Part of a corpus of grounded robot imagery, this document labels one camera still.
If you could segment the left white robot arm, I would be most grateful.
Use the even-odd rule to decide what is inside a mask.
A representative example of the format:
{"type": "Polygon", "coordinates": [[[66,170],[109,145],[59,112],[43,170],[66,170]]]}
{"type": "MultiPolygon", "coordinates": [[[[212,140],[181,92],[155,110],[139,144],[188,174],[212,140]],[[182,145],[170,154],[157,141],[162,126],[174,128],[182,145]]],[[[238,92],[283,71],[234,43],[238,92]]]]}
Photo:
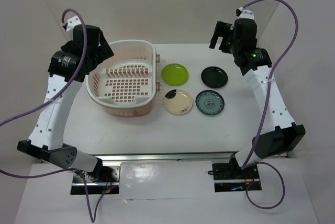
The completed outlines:
{"type": "Polygon", "coordinates": [[[48,68],[47,106],[41,111],[35,129],[27,140],[18,143],[18,151],[49,162],[62,169],[78,169],[92,182],[113,172],[100,158],[65,144],[65,125],[73,101],[85,77],[114,54],[99,27],[68,27],[73,39],[51,58],[48,68]]]}

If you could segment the white pink dish rack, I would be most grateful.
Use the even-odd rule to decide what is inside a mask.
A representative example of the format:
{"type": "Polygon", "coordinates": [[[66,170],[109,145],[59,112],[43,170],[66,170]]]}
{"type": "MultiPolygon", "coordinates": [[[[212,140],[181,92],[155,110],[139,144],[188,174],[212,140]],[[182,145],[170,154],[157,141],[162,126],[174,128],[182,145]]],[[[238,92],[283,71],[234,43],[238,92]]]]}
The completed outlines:
{"type": "Polygon", "coordinates": [[[118,117],[148,114],[160,83],[153,44],[144,40],[120,40],[109,44],[114,56],[104,60],[86,77],[90,98],[107,113],[118,117]]]}

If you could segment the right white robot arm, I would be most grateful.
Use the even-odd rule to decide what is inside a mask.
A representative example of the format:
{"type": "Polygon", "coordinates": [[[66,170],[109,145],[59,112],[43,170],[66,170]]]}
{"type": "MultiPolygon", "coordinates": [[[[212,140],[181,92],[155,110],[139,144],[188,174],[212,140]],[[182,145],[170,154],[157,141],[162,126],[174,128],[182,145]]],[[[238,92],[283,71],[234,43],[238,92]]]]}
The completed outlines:
{"type": "Polygon", "coordinates": [[[274,66],[268,52],[257,47],[257,25],[253,19],[238,18],[233,24],[218,21],[209,47],[232,54],[236,66],[251,86],[262,112],[261,129],[251,146],[233,154],[228,171],[243,178],[251,166],[275,155],[291,152],[306,133],[288,112],[274,78],[274,66]]]}

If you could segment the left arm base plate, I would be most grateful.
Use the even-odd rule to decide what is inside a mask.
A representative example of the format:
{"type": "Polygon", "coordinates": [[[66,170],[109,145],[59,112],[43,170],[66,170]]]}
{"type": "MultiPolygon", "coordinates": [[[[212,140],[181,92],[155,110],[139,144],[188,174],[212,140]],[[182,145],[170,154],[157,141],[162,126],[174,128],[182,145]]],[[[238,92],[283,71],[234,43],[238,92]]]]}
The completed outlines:
{"type": "MultiPolygon", "coordinates": [[[[119,194],[121,163],[107,162],[106,166],[110,167],[111,173],[102,178],[93,178],[84,173],[89,195],[119,194]]],[[[73,175],[70,194],[85,195],[84,180],[77,173],[73,175]]]]}

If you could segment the aluminium rail frame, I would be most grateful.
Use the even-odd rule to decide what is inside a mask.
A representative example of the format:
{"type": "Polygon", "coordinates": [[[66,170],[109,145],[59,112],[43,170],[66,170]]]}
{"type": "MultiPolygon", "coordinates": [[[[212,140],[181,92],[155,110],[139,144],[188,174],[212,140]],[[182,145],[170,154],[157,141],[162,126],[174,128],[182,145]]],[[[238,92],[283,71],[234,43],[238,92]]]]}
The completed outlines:
{"type": "Polygon", "coordinates": [[[188,152],[188,153],[139,153],[97,154],[96,157],[109,162],[190,161],[230,159],[233,152],[188,152]]]}

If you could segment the cream plate with black patch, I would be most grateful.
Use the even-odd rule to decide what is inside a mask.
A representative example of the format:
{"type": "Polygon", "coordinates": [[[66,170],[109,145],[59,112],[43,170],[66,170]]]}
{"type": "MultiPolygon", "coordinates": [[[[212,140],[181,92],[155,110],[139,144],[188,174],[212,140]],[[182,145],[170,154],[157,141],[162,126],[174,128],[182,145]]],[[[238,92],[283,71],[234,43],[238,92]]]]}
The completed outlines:
{"type": "Polygon", "coordinates": [[[185,90],[172,89],[166,93],[163,99],[165,109],[174,115],[184,115],[193,107],[193,98],[185,90]]]}

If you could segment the blue floral plate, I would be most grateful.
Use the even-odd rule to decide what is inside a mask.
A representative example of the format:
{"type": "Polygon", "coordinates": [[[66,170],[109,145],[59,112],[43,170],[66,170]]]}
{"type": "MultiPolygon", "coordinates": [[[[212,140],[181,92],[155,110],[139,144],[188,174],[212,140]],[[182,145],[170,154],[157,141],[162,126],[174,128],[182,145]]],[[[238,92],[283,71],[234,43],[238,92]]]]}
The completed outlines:
{"type": "Polygon", "coordinates": [[[196,96],[195,103],[198,110],[207,116],[220,114],[225,107],[223,97],[213,90],[201,91],[196,96]]]}

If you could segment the green plate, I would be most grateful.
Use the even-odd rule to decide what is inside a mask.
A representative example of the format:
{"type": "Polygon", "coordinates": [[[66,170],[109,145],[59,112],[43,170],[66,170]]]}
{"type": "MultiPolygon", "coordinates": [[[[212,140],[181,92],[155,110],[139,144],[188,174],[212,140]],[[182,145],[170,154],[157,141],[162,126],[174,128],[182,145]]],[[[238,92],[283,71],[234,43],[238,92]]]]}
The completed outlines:
{"type": "Polygon", "coordinates": [[[171,63],[162,69],[161,76],[166,84],[179,86],[188,80],[188,70],[181,64],[171,63]]]}

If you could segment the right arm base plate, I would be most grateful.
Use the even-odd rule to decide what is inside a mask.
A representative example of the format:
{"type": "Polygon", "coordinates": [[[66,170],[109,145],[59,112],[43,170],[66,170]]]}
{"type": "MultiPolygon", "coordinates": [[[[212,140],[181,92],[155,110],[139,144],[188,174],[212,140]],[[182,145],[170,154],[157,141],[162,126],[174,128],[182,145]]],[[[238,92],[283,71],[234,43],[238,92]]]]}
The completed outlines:
{"type": "Polygon", "coordinates": [[[254,165],[241,171],[233,171],[228,163],[213,163],[207,172],[213,177],[215,192],[261,191],[262,186],[258,168],[254,165]]]}

